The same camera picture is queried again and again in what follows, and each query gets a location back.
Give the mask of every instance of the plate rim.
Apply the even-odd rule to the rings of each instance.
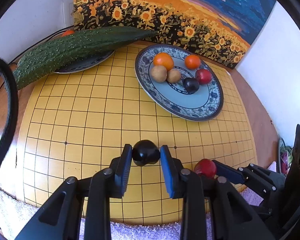
[[[190,120],[190,121],[201,122],[201,121],[208,121],[208,120],[211,120],[211,119],[215,118],[215,117],[221,112],[222,107],[223,107],[223,103],[224,103],[223,89],[222,89],[222,86],[221,86],[220,81],[219,81],[219,79],[217,78],[216,74],[215,74],[215,73],[213,72],[213,70],[208,66],[208,64],[205,63],[202,59],[200,59],[200,60],[201,60],[203,63],[205,63],[206,67],[208,68],[208,70],[209,70],[210,73],[212,74],[212,76],[213,76],[213,78],[215,79],[215,81],[216,81],[216,83],[217,83],[217,86],[218,86],[218,88],[219,88],[219,90],[220,90],[220,104],[219,104],[218,108],[214,111],[214,113],[211,114],[211,115],[209,115],[209,116],[207,116],[207,117],[204,117],[204,118],[191,118],[191,117],[189,117],[189,116],[185,116],[185,115],[180,114],[180,113],[178,113],[178,112],[176,112],[176,111],[173,111],[172,109],[168,109],[168,108],[166,108],[164,105],[162,105],[161,103],[159,103],[155,98],[153,98],[153,97],[150,95],[150,93],[148,93],[148,91],[143,87],[143,84],[140,82],[140,76],[139,76],[139,73],[137,73],[138,62],[139,62],[139,60],[140,60],[140,58],[141,58],[141,55],[142,55],[145,51],[147,51],[147,50],[149,50],[149,49],[157,48],[157,47],[170,47],[170,48],[174,48],[174,49],[179,49],[179,50],[181,50],[181,51],[183,51],[183,52],[186,52],[186,53],[189,54],[189,55],[196,55],[195,53],[189,52],[189,51],[186,50],[186,49],[180,48],[180,47],[178,47],[178,46],[170,45],[170,44],[154,44],[154,45],[150,45],[150,46],[147,46],[147,47],[145,47],[144,49],[142,49],[142,50],[138,53],[138,55],[137,55],[137,57],[136,57],[136,60],[135,60],[135,66],[134,66],[134,71],[135,71],[135,73],[136,73],[136,77],[137,77],[137,79],[138,79],[138,81],[139,81],[140,86],[141,86],[141,87],[143,88],[143,90],[147,93],[147,95],[148,95],[154,102],[156,102],[159,106],[161,106],[162,108],[164,108],[165,110],[167,110],[169,113],[174,114],[174,115],[176,115],[176,116],[178,116],[178,117],[181,117],[181,118],[183,118],[183,119]]]
[[[110,54],[108,57],[106,57],[105,59],[101,60],[99,63],[97,63],[97,64],[93,64],[92,66],[90,66],[90,67],[87,67],[87,68],[85,68],[85,69],[76,70],[76,71],[70,71],[70,72],[56,72],[56,71],[54,71],[54,73],[56,73],[56,74],[72,74],[72,73],[78,73],[78,72],[81,72],[81,71],[85,71],[85,70],[87,70],[87,69],[90,69],[90,68],[94,67],[95,65],[98,65],[98,64],[100,64],[100,63],[104,62],[106,59],[110,58],[110,57],[111,57],[111,55],[112,55],[112,54],[114,54],[114,52],[115,52],[115,49],[113,49],[113,50],[108,50],[108,51],[105,51],[105,52],[111,52],[111,51],[112,51],[112,53],[111,53],[111,54]]]

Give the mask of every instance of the red ball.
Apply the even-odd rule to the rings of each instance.
[[[201,68],[195,72],[195,78],[199,81],[200,85],[206,85],[210,83],[212,75],[209,70]]]
[[[213,161],[209,159],[202,159],[197,163],[193,171],[198,175],[204,175],[213,179],[214,175],[217,174],[217,167]]]

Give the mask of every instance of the fluffy cloth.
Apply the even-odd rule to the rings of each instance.
[[[276,170],[273,162],[269,170]],[[258,206],[262,198],[247,188],[242,191],[242,196],[251,205]],[[8,240],[13,240],[26,225],[38,208],[17,201],[0,190],[0,227],[3,235]],[[211,220],[207,214],[207,236],[211,239]],[[81,219],[80,240],[83,240],[85,219]],[[111,222],[111,236],[113,240],[179,240],[180,223],[170,223],[157,226],[131,226],[122,223]]]

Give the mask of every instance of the green cucumber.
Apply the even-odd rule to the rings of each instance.
[[[13,71],[18,90],[77,60],[103,51],[118,49],[154,36],[155,31],[134,27],[103,27],[77,31],[45,42],[24,54]]]

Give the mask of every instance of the white wall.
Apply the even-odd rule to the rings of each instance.
[[[300,30],[278,2],[236,69],[292,146],[300,124]]]
[[[65,26],[63,1],[16,0],[0,19],[0,58],[6,62]]]

